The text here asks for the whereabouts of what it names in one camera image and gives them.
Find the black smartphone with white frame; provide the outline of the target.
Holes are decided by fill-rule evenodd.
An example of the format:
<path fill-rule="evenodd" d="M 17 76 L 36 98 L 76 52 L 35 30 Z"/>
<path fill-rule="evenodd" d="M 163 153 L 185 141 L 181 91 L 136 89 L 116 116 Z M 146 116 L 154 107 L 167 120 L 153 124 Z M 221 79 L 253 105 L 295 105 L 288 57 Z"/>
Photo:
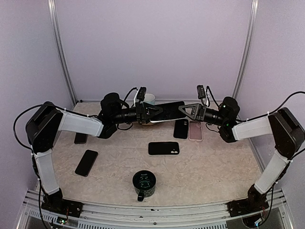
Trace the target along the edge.
<path fill-rule="evenodd" d="M 167 122 L 173 120 L 184 119 L 186 115 L 179 110 L 179 106 L 185 105 L 184 101 L 157 104 L 163 112 L 150 119 L 151 123 Z"/>

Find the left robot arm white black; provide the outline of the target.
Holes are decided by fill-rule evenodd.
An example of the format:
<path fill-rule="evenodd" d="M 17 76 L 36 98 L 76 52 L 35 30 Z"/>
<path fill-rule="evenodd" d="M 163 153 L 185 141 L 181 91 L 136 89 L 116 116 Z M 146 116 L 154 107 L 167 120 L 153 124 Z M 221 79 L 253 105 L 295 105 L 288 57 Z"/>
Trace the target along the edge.
<path fill-rule="evenodd" d="M 45 209 L 62 212 L 67 207 L 55 177 L 51 156 L 59 131 L 108 139 L 117 131 L 118 124 L 146 124 L 163 111 L 160 106 L 146 102 L 137 102 L 134 107 L 129 107 L 117 93 L 109 93 L 101 100 L 101 111 L 96 117 L 66 111 L 52 102 L 42 104 L 25 129 L 32 150 L 33 167 L 45 192 Z"/>

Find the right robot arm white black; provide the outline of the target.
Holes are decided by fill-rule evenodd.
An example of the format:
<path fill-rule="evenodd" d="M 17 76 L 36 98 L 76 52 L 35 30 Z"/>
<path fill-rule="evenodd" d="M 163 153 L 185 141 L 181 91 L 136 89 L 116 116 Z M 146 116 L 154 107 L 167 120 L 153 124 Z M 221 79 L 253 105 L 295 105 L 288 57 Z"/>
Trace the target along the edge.
<path fill-rule="evenodd" d="M 227 143 L 263 135 L 273 136 L 275 152 L 259 179 L 249 188 L 247 198 L 228 203 L 232 215 L 238 210 L 255 212 L 268 208 L 267 193 L 284 176 L 305 140 L 305 130 L 290 110 L 283 107 L 238 123 L 236 118 L 240 107 L 232 97 L 225 97 L 218 110 L 204 104 L 181 105 L 178 109 L 193 121 L 219 126 L 220 137 Z"/>

